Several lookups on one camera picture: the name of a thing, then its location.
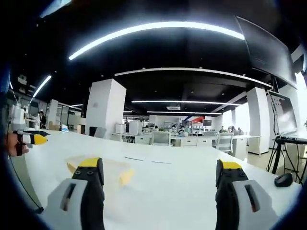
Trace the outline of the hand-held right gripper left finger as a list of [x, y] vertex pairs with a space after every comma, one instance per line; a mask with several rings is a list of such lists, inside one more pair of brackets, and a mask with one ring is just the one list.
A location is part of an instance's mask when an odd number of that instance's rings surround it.
[[50, 193], [41, 218], [52, 230], [103, 230], [103, 185], [103, 160], [85, 159]]

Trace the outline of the person's left hand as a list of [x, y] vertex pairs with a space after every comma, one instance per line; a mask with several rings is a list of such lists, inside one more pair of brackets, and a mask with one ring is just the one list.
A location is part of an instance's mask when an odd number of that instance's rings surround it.
[[11, 157], [22, 156], [29, 152], [28, 147], [23, 143], [21, 135], [8, 133], [4, 141], [7, 153]]

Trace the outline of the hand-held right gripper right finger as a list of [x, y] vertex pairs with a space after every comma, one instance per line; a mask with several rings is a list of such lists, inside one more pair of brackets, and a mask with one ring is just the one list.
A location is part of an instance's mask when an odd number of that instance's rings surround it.
[[217, 230], [270, 230], [278, 221], [272, 198], [238, 163], [219, 159], [215, 186]]

